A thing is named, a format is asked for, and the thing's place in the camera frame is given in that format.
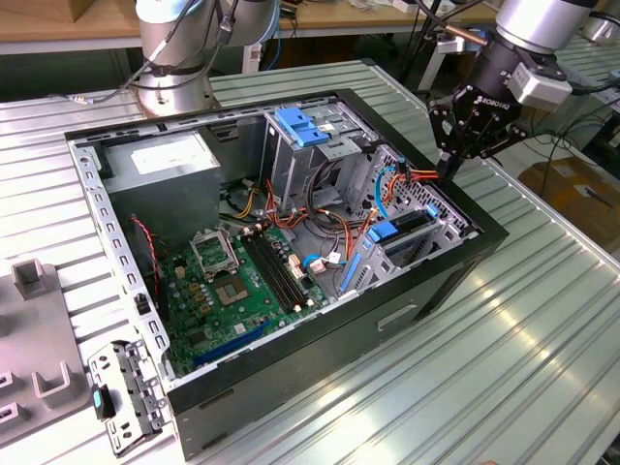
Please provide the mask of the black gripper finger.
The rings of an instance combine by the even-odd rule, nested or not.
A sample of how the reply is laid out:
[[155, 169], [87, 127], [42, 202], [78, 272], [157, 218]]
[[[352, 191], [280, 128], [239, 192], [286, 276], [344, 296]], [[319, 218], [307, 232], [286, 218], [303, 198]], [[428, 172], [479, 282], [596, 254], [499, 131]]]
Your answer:
[[428, 116], [440, 151], [436, 170], [445, 180], [453, 179], [471, 155], [473, 96], [471, 85], [460, 85], [447, 97], [428, 102]]
[[447, 179], [453, 179], [465, 161], [490, 158], [528, 136], [529, 133], [519, 124], [510, 125], [505, 133], [499, 136], [467, 133], [466, 139], [457, 144], [457, 150], [447, 160]]

